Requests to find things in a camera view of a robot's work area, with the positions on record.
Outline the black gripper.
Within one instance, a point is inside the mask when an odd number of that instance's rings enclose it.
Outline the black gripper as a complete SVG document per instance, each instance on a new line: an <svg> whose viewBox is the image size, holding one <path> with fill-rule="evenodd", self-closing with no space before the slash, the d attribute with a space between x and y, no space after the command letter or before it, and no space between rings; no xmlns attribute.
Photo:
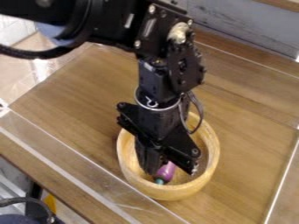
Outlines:
<svg viewBox="0 0 299 224"><path fill-rule="evenodd" d="M135 136L135 152L143 171L155 175L172 162L188 174L199 165L202 150L182 124L176 109L152 111L120 102L117 124Z"/></svg>

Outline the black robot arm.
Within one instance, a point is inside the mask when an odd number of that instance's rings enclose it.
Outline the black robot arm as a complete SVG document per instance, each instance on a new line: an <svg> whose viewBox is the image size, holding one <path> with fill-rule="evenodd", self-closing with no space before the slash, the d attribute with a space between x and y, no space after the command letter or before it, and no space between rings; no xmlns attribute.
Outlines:
<svg viewBox="0 0 299 224"><path fill-rule="evenodd" d="M135 137L138 162L148 174L175 163L188 174L202 151L187 127L192 89L206 69L194 44L192 18L167 0L0 0L0 14L33 21L55 43L44 51L0 44L0 53L20 59L56 58L87 42L113 46L138 59L135 100L116 109L117 123Z"/></svg>

